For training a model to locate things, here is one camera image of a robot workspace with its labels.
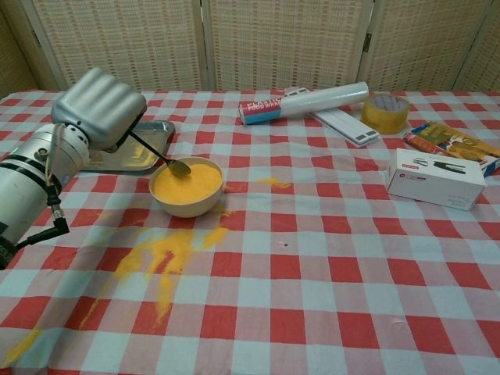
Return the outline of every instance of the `plastic wrap roll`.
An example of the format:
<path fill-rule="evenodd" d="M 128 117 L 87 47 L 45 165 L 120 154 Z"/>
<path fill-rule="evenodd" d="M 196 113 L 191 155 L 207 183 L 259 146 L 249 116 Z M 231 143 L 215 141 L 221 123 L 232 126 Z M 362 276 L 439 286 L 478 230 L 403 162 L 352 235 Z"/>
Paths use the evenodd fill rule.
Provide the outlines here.
<path fill-rule="evenodd" d="M 368 86 L 365 82 L 358 82 L 286 98 L 247 102 L 240 105 L 240 117 L 244 125 L 249 125 L 359 103 L 366 98 L 368 98 Z"/>

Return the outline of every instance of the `white box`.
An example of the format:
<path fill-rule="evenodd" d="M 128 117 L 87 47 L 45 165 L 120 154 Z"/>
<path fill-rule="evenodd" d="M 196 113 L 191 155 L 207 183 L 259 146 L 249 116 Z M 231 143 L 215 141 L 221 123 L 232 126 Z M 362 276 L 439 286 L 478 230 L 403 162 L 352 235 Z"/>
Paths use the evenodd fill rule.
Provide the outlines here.
<path fill-rule="evenodd" d="M 470 209 L 485 186 L 478 162 L 403 148 L 387 169 L 389 194 L 456 209 Z"/>

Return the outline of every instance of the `metal tray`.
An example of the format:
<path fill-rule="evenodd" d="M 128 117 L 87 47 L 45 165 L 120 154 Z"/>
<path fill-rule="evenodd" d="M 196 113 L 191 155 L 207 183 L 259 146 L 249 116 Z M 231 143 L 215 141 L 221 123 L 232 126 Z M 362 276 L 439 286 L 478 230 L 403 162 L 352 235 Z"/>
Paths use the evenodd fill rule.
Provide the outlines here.
<path fill-rule="evenodd" d="M 156 150 L 165 154 L 168 140 L 175 132 L 170 121 L 140 121 L 134 128 L 142 139 Z M 90 150 L 91 161 L 82 170 L 92 171 L 139 171 L 148 170 L 158 161 L 158 156 L 148 151 L 143 145 L 129 137 L 118 151 L 109 154 L 104 151 Z"/>

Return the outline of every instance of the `metal spoon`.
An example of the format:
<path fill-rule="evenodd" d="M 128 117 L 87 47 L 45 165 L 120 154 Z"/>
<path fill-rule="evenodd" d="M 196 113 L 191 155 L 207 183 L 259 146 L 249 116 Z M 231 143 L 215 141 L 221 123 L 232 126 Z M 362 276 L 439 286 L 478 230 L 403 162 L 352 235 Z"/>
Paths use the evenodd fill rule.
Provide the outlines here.
<path fill-rule="evenodd" d="M 167 159 L 165 156 L 163 156 L 161 153 L 156 151 L 151 145 L 148 144 L 148 142 L 144 141 L 141 137 L 139 137 L 133 131 L 130 132 L 130 136 L 133 139 L 135 139 L 137 142 L 139 142 L 141 145 L 146 147 L 153 154 L 158 156 L 161 160 L 163 160 L 166 163 L 166 166 L 168 166 L 170 172 L 172 172 L 172 174 L 175 177 L 185 177 L 189 173 L 191 173 L 191 168 L 189 168 L 189 165 L 186 164 L 185 162 L 181 162 L 180 160 L 175 160 L 175 159 Z"/>

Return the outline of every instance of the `yellow tape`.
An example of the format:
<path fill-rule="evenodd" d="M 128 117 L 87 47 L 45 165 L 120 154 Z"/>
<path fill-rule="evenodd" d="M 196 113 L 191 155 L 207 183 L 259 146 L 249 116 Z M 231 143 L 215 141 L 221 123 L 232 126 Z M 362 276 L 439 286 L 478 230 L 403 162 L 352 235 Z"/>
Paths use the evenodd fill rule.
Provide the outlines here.
<path fill-rule="evenodd" d="M 361 121 L 381 134 L 399 133 L 406 124 L 409 103 L 398 96 L 378 94 L 365 100 Z"/>

